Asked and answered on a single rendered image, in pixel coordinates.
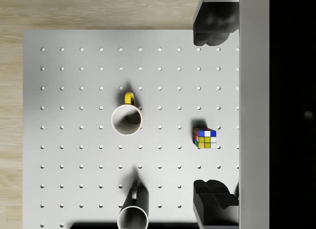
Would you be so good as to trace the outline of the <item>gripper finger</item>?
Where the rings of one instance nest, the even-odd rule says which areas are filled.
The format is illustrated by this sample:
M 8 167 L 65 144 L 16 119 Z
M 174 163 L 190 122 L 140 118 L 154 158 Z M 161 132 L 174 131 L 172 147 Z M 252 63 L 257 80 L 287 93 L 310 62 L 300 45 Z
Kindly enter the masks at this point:
M 239 29 L 239 0 L 199 0 L 193 16 L 194 45 L 218 46 Z
M 195 180 L 193 210 L 199 229 L 239 229 L 239 199 L 217 180 Z

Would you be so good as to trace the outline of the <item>puzzle cube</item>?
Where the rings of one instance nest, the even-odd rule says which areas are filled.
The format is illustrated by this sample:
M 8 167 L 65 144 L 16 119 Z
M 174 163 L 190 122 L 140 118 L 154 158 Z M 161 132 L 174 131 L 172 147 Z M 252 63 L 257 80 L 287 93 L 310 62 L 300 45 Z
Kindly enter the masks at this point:
M 217 148 L 217 132 L 209 128 L 193 128 L 193 144 L 198 149 Z

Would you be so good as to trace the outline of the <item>black mug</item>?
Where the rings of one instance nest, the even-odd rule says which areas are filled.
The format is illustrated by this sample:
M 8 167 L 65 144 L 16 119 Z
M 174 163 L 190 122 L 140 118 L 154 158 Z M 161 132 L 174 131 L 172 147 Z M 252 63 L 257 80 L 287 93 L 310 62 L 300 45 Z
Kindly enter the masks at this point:
M 118 214 L 119 229 L 147 229 L 149 224 L 149 192 L 135 180 Z

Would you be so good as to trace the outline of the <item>black stove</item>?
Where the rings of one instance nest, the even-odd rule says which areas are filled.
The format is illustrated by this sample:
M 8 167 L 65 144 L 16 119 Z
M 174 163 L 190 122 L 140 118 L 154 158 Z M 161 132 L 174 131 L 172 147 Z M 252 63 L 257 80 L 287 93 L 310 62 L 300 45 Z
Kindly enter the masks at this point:
M 119 229 L 117 223 L 75 222 L 70 229 Z M 149 223 L 147 229 L 199 229 L 197 223 Z

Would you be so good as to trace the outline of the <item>yellow mug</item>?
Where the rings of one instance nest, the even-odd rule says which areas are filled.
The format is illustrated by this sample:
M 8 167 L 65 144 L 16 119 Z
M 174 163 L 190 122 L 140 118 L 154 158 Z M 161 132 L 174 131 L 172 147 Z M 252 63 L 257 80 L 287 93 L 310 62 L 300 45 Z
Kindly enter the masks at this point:
M 113 129 L 123 136 L 131 136 L 143 127 L 143 116 L 141 110 L 136 107 L 132 92 L 126 92 L 124 104 L 113 111 L 111 124 Z

